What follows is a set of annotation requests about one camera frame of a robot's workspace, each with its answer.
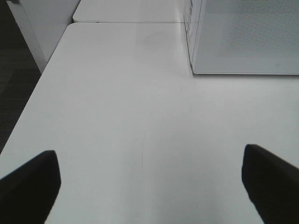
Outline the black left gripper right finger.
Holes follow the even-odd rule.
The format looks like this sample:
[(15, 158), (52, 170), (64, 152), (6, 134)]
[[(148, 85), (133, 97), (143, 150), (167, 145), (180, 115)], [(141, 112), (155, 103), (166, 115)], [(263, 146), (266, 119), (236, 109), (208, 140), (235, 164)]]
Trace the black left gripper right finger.
[(299, 169), (272, 152), (247, 144), (242, 183), (265, 224), (299, 222)]

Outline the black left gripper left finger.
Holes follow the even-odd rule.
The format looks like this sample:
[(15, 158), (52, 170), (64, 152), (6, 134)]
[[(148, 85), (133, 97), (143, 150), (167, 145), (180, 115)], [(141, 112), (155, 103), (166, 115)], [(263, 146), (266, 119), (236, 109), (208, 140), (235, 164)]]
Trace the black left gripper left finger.
[(61, 187), (57, 154), (44, 151), (0, 180), (2, 224), (45, 223)]

